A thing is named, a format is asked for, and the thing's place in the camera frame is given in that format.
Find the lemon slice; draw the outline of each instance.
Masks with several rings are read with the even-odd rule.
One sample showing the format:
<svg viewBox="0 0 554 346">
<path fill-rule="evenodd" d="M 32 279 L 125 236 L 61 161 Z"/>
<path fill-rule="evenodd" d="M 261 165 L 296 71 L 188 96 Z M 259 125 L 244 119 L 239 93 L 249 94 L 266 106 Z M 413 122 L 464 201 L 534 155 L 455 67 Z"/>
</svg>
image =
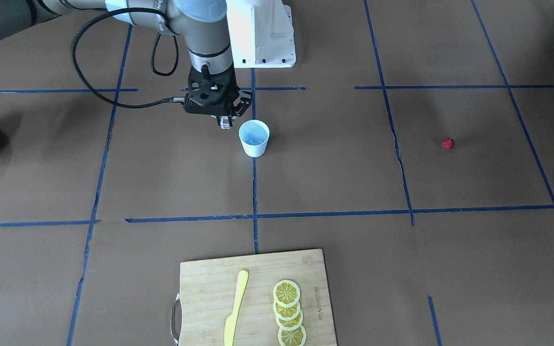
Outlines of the lemon slice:
<svg viewBox="0 0 554 346">
<path fill-rule="evenodd" d="M 284 308 L 278 302 L 273 302 L 273 311 L 282 320 L 291 321 L 301 312 L 301 304 L 297 303 L 293 307 Z"/>
<path fill-rule="evenodd" d="M 284 331 L 293 331 L 294 329 L 298 329 L 301 324 L 303 324 L 303 310 L 296 315 L 292 320 L 286 321 L 279 318 L 279 315 L 275 315 L 275 320 L 277 321 L 277 325 L 279 325 L 279 328 L 283 329 Z"/>
<path fill-rule="evenodd" d="M 280 329 L 278 337 L 281 346 L 303 346 L 307 340 L 307 332 L 303 326 L 293 331 Z"/>
<path fill-rule="evenodd" d="M 289 308 L 299 302 L 301 289 L 292 280 L 281 280 L 273 287 L 273 298 L 282 307 Z"/>
</svg>

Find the brown floor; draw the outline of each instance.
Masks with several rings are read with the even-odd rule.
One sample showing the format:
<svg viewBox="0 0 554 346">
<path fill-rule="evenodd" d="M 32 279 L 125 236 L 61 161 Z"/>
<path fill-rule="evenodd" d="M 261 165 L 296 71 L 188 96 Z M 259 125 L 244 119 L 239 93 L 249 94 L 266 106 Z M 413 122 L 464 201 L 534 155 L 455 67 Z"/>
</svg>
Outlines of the brown floor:
<svg viewBox="0 0 554 346">
<path fill-rule="evenodd" d="M 341 346 L 554 345 L 554 0 L 286 4 L 297 65 L 238 70 L 230 131 L 88 93 L 97 12 L 0 42 L 1 346 L 172 345 L 181 261 L 313 247 Z M 108 20 L 79 62 L 122 102 L 182 96 L 184 41 L 163 78 L 153 39 Z"/>
</svg>

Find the plastic knife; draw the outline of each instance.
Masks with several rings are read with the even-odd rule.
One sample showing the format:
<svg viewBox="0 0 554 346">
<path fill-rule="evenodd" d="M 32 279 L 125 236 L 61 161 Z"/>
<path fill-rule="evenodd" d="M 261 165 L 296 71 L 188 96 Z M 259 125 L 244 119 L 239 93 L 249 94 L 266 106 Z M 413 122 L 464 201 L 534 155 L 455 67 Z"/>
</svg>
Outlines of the plastic knife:
<svg viewBox="0 0 554 346">
<path fill-rule="evenodd" d="M 240 302 L 242 295 L 247 287 L 249 272 L 241 270 L 237 279 L 237 291 L 235 292 L 235 305 L 232 308 L 232 313 L 226 318 L 226 326 L 224 327 L 224 346 L 233 346 L 235 341 L 235 330 L 237 329 L 237 319 L 240 310 Z"/>
</svg>

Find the metal handle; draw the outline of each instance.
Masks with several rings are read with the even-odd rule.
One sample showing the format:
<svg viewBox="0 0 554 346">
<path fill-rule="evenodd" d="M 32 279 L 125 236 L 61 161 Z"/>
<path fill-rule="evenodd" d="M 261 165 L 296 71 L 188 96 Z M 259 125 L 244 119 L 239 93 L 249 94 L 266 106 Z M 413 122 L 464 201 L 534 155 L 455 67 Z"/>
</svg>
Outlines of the metal handle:
<svg viewBox="0 0 554 346">
<path fill-rule="evenodd" d="M 177 292 L 176 293 L 176 297 L 174 298 L 174 303 L 172 304 L 172 315 L 170 317 L 170 324 L 171 324 L 171 329 L 170 329 L 170 334 L 172 335 L 172 339 L 174 339 L 174 344 L 175 346 L 178 346 L 178 339 L 179 339 L 179 335 L 176 333 L 176 331 L 174 330 L 174 315 L 176 313 L 176 303 L 180 303 L 180 300 L 181 300 L 181 292 Z"/>
</svg>

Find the grid line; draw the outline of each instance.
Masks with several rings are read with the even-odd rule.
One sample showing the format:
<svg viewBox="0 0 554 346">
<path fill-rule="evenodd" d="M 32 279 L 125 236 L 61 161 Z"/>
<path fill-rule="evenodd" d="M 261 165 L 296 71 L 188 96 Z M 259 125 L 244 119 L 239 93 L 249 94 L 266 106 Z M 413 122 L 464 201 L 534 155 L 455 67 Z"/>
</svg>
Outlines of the grid line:
<svg viewBox="0 0 554 346">
<path fill-rule="evenodd" d="M 441 346 L 440 325 L 437 324 L 437 315 L 435 315 L 435 305 L 433 304 L 433 297 L 427 296 L 427 300 L 429 301 L 429 309 L 431 310 L 433 329 L 435 329 L 435 340 L 437 340 L 437 346 Z"/>
<path fill-rule="evenodd" d="M 554 210 L 552 204 L 529 205 L 529 206 L 498 206 L 498 207 L 467 207 L 467 208 L 435 208 L 413 210 L 414 214 L 444 214 L 457 212 L 489 212 L 489 211 L 511 211 L 511 210 Z M 330 212 L 293 212 L 257 214 L 258 219 L 280 219 L 286 217 L 332 217 L 332 216 L 363 216 L 363 215 L 395 215 L 409 214 L 409 210 L 350 210 Z M 253 219 L 253 214 L 239 215 L 206 215 L 206 216 L 180 216 L 180 217 L 148 217 L 123 219 L 128 223 L 151 223 L 151 222 L 190 222 L 190 221 L 218 221 L 218 220 L 244 220 Z M 77 221 L 38 221 L 38 222 L 6 222 L 0 223 L 0 227 L 24 227 L 24 226 L 53 226 L 53 225 L 88 225 L 90 220 Z"/>
<path fill-rule="evenodd" d="M 138 88 L 97 88 L 98 92 L 135 92 Z M 9 89 L 0 90 L 0 94 L 42 94 L 58 92 L 91 92 L 88 88 L 43 88 L 43 89 Z"/>
<path fill-rule="evenodd" d="M 386 83 L 384 82 L 384 74 L 382 72 L 382 63 L 380 62 L 380 55 L 378 53 L 378 45 L 376 44 L 376 34 L 373 31 L 373 24 L 371 23 L 371 15 L 369 14 L 369 4 L 367 4 L 367 0 L 363 0 L 365 2 L 365 11 L 367 14 L 367 24 L 369 25 L 369 33 L 371 35 L 371 43 L 373 44 L 373 51 L 376 55 L 376 63 L 378 64 L 378 73 L 380 75 L 380 82 L 382 83 L 382 92 L 384 94 L 384 103 L 386 105 L 386 112 L 389 116 L 389 123 L 390 123 L 390 130 L 392 131 L 393 138 L 394 138 L 394 151 L 396 153 L 396 159 L 399 162 L 399 168 L 401 169 L 401 177 L 403 180 L 403 191 L 405 193 L 405 199 L 407 201 L 407 209 L 409 210 L 409 217 L 412 222 L 412 226 L 414 225 L 414 212 L 412 211 L 412 202 L 409 199 L 409 190 L 407 189 L 407 179 L 405 177 L 405 170 L 403 168 L 403 161 L 401 160 L 401 151 L 399 150 L 399 141 L 396 138 L 396 131 L 394 129 L 394 122 L 392 118 L 392 112 L 390 111 L 390 103 L 389 103 L 389 95 L 386 89 Z"/>
<path fill-rule="evenodd" d="M 285 87 L 241 87 L 240 90 L 245 91 L 290 91 L 290 90 L 307 90 L 307 87 L 295 87 L 295 86 L 285 86 Z M 189 88 L 182 88 L 181 91 L 189 91 Z"/>
<path fill-rule="evenodd" d="M 554 88 L 554 85 L 435 85 L 435 86 L 354 86 L 355 90 L 369 89 L 417 89 L 417 88 Z"/>
<path fill-rule="evenodd" d="M 519 110 L 519 107 L 516 104 L 514 94 L 512 93 L 512 88 L 510 87 L 510 84 L 508 83 L 508 79 L 505 76 L 504 69 L 502 68 L 501 63 L 499 62 L 499 57 L 497 57 L 497 52 L 495 52 L 495 48 L 493 48 L 491 38 L 489 37 L 489 33 L 486 31 L 486 27 L 484 26 L 484 22 L 482 20 L 482 17 L 480 15 L 479 11 L 478 11 L 478 7 L 476 6 L 476 3 L 475 3 L 474 0 L 471 0 L 471 6 L 473 6 L 473 9 L 476 13 L 476 16 L 478 17 L 478 21 L 480 22 L 480 26 L 481 26 L 481 28 L 484 32 L 484 37 L 486 37 L 486 41 L 489 45 L 489 48 L 491 49 L 493 57 L 495 58 L 495 63 L 497 63 L 497 68 L 499 68 L 499 73 L 501 73 L 502 78 L 504 79 L 504 84 L 506 85 L 506 89 L 508 90 L 508 93 L 510 94 L 510 100 L 512 100 L 512 105 L 514 105 L 514 110 L 516 111 L 516 115 L 518 117 L 518 120 L 519 120 L 519 122 L 521 122 L 521 127 L 523 128 L 523 133 L 525 134 L 525 137 L 527 138 L 527 142 L 529 144 L 531 152 L 534 155 L 534 158 L 536 159 L 536 163 L 538 165 L 538 168 L 540 169 L 540 173 L 541 173 L 542 178 L 544 180 L 544 184 L 547 187 L 548 194 L 550 195 L 551 201 L 553 202 L 553 206 L 554 206 L 553 190 L 551 189 L 550 183 L 548 182 L 548 178 L 546 176 L 546 173 L 544 171 L 544 168 L 542 166 L 540 158 L 537 154 L 536 148 L 534 147 L 534 143 L 531 140 L 531 136 L 529 135 L 529 131 L 527 130 L 527 126 L 525 125 L 525 120 L 523 120 L 523 116 L 521 114 L 521 111 Z"/>
<path fill-rule="evenodd" d="M 121 83 L 123 81 L 123 72 L 125 71 L 125 62 L 127 59 L 127 51 L 129 50 L 129 43 L 130 39 L 132 37 L 132 29 L 133 26 L 128 26 L 127 29 L 127 39 L 125 48 L 123 49 L 123 57 L 121 58 L 121 68 L 119 69 L 119 80 L 117 81 L 117 88 L 116 92 L 114 94 L 114 102 L 116 103 L 119 100 L 119 90 L 121 88 Z M 97 207 L 100 202 L 100 194 L 101 194 L 101 184 L 104 179 L 104 171 L 106 170 L 106 160 L 108 160 L 108 149 L 110 147 L 110 137 L 113 132 L 113 125 L 114 125 L 114 117 L 116 115 L 117 106 L 113 105 L 112 111 L 110 113 L 110 122 L 108 123 L 108 132 L 106 134 L 106 140 L 104 144 L 104 151 L 101 158 L 101 167 L 100 167 L 100 175 L 97 180 L 97 187 L 95 189 L 95 202 L 93 205 L 93 210 L 91 212 L 91 222 L 88 226 L 88 232 L 87 232 L 87 241 L 85 243 L 85 250 L 84 250 L 84 259 L 83 259 L 83 274 L 81 274 L 81 278 L 78 281 L 78 287 L 76 289 L 76 299 L 74 300 L 74 309 L 72 311 L 72 318 L 70 320 L 70 331 L 68 332 L 68 340 L 67 340 L 67 346 L 72 346 L 72 341 L 74 339 L 74 332 L 76 329 L 76 320 L 78 316 L 78 309 L 81 302 L 81 297 L 83 295 L 83 284 L 84 284 L 84 278 L 85 274 L 87 272 L 87 264 L 88 264 L 88 255 L 90 250 L 90 243 L 91 239 L 93 237 L 93 230 L 95 225 L 95 217 L 97 216 Z"/>
<path fill-rule="evenodd" d="M 251 69 L 251 93 L 252 93 L 252 101 L 251 101 L 251 118 L 255 120 L 256 118 L 256 112 L 255 112 L 255 92 L 257 91 L 256 85 L 255 85 L 255 68 Z M 259 238 L 260 235 L 258 233 L 258 169 L 257 169 L 257 160 L 256 158 L 252 159 L 253 162 L 253 172 L 252 172 L 252 187 L 251 187 L 251 198 L 252 198 L 252 218 L 253 218 L 253 251 L 255 254 L 260 253 L 260 245 L 259 245 Z"/>
</svg>

